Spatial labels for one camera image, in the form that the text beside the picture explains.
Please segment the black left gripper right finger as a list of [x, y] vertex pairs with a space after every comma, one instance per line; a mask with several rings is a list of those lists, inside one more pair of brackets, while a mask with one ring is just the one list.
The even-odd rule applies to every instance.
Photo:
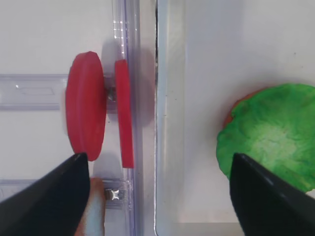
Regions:
[[247, 236], [313, 236], [315, 200], [251, 157], [232, 161], [232, 205]]

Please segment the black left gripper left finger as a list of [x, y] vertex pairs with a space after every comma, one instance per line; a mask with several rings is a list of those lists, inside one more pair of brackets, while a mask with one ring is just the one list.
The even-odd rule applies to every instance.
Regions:
[[75, 154], [0, 204], [2, 236], [72, 236], [90, 194], [88, 159]]

